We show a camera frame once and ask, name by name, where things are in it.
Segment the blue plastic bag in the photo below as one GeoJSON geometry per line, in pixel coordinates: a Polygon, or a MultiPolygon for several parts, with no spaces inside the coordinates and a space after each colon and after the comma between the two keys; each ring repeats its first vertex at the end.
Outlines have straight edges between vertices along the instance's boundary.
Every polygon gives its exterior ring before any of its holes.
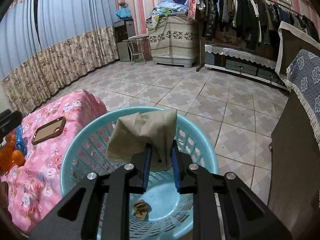
{"type": "Polygon", "coordinates": [[[25,157],[27,155],[27,145],[23,139],[23,127],[19,125],[16,127],[16,140],[15,140],[15,149],[22,152],[22,155],[25,157]]]}

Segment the brown paper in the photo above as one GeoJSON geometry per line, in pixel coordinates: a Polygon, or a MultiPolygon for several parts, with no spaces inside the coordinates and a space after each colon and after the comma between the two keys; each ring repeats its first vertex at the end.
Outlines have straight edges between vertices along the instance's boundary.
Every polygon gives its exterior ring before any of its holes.
{"type": "Polygon", "coordinates": [[[135,216],[139,220],[145,220],[151,210],[151,206],[143,199],[133,204],[133,216],[135,216]]]}

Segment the beige paper napkin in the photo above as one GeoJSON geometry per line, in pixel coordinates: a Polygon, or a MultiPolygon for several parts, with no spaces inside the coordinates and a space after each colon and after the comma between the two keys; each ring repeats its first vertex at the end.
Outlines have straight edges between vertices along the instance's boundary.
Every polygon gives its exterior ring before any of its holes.
{"type": "Polygon", "coordinates": [[[156,110],[118,118],[107,146],[107,159],[128,163],[134,154],[152,145],[150,170],[171,169],[171,147],[176,134],[177,112],[156,110]]]}

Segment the orange mandarin fruit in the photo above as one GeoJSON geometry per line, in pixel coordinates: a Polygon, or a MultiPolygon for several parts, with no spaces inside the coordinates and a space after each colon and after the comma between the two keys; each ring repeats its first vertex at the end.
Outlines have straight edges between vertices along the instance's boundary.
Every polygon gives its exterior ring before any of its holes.
{"type": "Polygon", "coordinates": [[[12,163],[17,166],[23,166],[25,159],[23,153],[20,150],[14,150],[12,153],[12,163]]]}

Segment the pink floral tablecloth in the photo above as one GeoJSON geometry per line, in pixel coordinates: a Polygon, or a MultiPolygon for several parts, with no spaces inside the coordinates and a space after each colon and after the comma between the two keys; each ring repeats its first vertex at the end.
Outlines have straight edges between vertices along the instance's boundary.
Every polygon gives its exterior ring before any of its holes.
{"type": "Polygon", "coordinates": [[[8,184],[8,211],[12,222],[29,232],[61,200],[60,168],[75,136],[91,121],[105,114],[103,101],[81,89],[41,107],[22,120],[27,141],[25,164],[14,165],[1,181],[8,184]],[[63,132],[37,145],[31,143],[42,125],[64,116],[63,132]]]}

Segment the turquoise plastic laundry basket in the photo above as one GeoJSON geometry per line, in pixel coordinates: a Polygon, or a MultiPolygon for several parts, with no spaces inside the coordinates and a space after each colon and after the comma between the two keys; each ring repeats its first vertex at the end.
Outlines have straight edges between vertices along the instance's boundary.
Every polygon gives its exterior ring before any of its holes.
{"type": "MultiPolygon", "coordinates": [[[[104,114],[87,124],[72,140],[60,171],[61,193],[65,196],[89,173],[108,175],[126,161],[109,160],[107,147],[118,119],[135,113],[155,111],[155,107],[128,107],[104,114]]],[[[193,122],[178,115],[175,140],[180,152],[190,155],[193,163],[217,173],[219,165],[210,141],[193,122]]],[[[156,156],[151,150],[143,154],[138,173],[133,178],[143,194],[129,198],[130,239],[180,239],[193,229],[193,195],[179,194],[172,170],[145,172],[156,156]]]]}

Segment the blue floral curtain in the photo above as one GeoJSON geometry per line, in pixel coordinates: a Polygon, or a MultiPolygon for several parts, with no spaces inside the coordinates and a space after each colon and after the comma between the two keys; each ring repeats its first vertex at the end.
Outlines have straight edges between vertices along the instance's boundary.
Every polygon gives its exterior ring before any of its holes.
{"type": "Polygon", "coordinates": [[[14,0],[1,20],[1,89],[32,112],[58,90],[119,57],[116,0],[14,0]]]}

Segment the grey water dispenser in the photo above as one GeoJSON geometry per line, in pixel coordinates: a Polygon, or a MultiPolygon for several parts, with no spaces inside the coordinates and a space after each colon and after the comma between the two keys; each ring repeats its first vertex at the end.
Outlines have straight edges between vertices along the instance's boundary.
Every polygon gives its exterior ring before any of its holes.
{"type": "Polygon", "coordinates": [[[114,23],[113,27],[116,36],[119,59],[123,62],[129,62],[131,61],[131,53],[127,45],[127,40],[129,37],[136,35],[134,20],[121,20],[114,23]]]}

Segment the small metal stool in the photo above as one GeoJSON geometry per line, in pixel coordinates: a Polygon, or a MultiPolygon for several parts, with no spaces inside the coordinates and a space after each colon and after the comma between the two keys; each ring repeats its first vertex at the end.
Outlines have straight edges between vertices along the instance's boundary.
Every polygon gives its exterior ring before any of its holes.
{"type": "Polygon", "coordinates": [[[131,55],[131,64],[135,64],[136,61],[142,60],[146,63],[145,59],[145,41],[149,38],[148,34],[135,35],[129,37],[126,42],[130,55],[131,55]]]}

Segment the blue lace sofa cover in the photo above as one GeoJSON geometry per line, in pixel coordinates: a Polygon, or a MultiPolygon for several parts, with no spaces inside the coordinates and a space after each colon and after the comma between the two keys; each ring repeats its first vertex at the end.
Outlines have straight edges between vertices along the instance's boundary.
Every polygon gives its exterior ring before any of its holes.
{"type": "Polygon", "coordinates": [[[306,114],[317,142],[320,140],[320,77],[319,56],[301,49],[286,69],[285,84],[297,95],[306,114]]]}

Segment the low lace covered shelf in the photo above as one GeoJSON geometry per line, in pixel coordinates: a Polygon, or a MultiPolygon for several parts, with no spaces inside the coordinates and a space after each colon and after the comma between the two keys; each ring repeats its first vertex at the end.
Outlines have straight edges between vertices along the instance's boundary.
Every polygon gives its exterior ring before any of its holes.
{"type": "Polygon", "coordinates": [[[285,84],[276,74],[276,62],[273,60],[214,44],[206,44],[204,49],[204,66],[207,69],[245,77],[272,88],[286,89],[285,84]]]}

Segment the blue covered potted plant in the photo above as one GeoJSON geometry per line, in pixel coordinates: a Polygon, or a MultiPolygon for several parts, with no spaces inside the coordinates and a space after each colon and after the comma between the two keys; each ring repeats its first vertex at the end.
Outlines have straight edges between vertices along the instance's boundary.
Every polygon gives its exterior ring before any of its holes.
{"type": "Polygon", "coordinates": [[[126,2],[119,2],[119,9],[116,11],[116,16],[119,20],[129,20],[132,18],[131,11],[126,2]]]}

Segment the cloth covered cabinet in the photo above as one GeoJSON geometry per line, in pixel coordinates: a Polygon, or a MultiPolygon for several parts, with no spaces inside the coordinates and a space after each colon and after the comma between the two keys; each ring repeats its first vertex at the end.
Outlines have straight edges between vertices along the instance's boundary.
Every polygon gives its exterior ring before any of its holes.
{"type": "Polygon", "coordinates": [[[159,18],[154,27],[146,20],[150,53],[154,64],[191,68],[200,53],[199,26],[186,15],[159,18]]]}

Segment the clothes rack with garments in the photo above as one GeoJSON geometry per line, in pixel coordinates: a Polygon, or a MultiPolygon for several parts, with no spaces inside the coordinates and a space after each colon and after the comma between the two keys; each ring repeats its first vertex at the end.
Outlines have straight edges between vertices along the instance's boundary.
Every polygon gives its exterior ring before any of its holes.
{"type": "Polygon", "coordinates": [[[202,37],[211,44],[276,60],[278,29],[286,22],[319,41],[318,30],[305,15],[266,0],[197,0],[202,37]]]}

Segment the pile of clothes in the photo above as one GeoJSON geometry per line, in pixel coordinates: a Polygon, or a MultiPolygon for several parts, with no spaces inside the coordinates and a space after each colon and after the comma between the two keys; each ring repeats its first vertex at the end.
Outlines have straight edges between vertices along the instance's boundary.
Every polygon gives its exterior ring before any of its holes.
{"type": "Polygon", "coordinates": [[[189,11],[188,5],[189,0],[163,0],[153,8],[146,22],[151,25],[152,29],[156,29],[161,17],[186,13],[189,11]]]}

